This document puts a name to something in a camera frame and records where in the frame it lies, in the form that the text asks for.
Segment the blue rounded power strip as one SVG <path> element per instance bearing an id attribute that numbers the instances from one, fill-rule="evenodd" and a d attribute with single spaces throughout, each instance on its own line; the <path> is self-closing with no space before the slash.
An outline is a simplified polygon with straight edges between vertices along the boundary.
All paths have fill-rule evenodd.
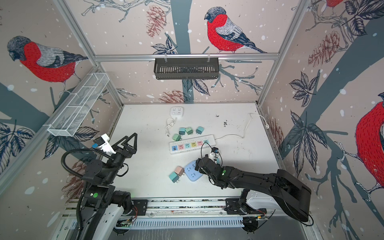
<path id="1" fill-rule="evenodd" d="M 184 167 L 184 173 L 186 174 L 186 176 L 191 182 L 196 182 L 198 179 L 200 179 L 203 176 L 203 174 L 200 173 L 199 171 L 196 171 L 195 168 L 196 168 L 196 160 L 190 162 Z"/>

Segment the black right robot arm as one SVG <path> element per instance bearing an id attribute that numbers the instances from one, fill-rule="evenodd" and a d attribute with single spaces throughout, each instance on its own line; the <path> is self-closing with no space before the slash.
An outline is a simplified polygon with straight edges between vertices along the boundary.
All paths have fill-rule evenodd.
<path id="1" fill-rule="evenodd" d="M 312 191 L 309 187 L 285 170 L 274 174 L 245 172 L 234 167 L 220 167 L 208 157 L 196 160 L 195 170 L 205 174 L 213 185 L 221 189 L 243 189 L 240 198 L 226 199 L 225 211 L 229 215 L 263 214 L 261 207 L 247 203 L 247 195 L 252 191 L 272 197 L 283 212 L 299 221 L 309 221 Z"/>

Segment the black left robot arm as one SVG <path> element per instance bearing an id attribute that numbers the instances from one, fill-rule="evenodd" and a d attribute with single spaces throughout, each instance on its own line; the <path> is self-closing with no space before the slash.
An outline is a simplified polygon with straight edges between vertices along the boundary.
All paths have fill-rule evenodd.
<path id="1" fill-rule="evenodd" d="M 119 170 L 125 160 L 137 153 L 138 134 L 124 136 L 115 144 L 109 143 L 109 136 L 104 134 L 94 141 L 90 149 L 74 149 L 65 152 L 61 157 L 62 167 L 70 174 L 82 180 L 85 185 L 76 208 L 78 229 L 77 240 L 108 239 L 114 231 L 121 215 L 133 214 L 134 222 L 139 216 L 131 193 L 117 191 L 113 182 L 119 177 Z M 92 159 L 86 164 L 83 174 L 70 168 L 66 157 L 73 153 L 94 152 L 105 158 L 107 162 Z"/>

